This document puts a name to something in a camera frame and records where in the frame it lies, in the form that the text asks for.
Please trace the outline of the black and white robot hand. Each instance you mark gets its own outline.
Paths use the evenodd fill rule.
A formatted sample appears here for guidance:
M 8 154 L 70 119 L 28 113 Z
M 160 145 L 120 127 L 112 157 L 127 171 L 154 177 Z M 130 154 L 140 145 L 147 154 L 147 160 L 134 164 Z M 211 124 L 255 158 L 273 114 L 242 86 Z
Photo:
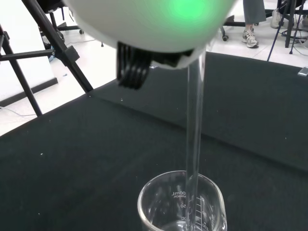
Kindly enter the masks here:
M 138 90 L 150 67 L 188 68 L 204 80 L 207 44 L 232 0 L 67 0 L 77 24 L 117 51 L 116 79 Z

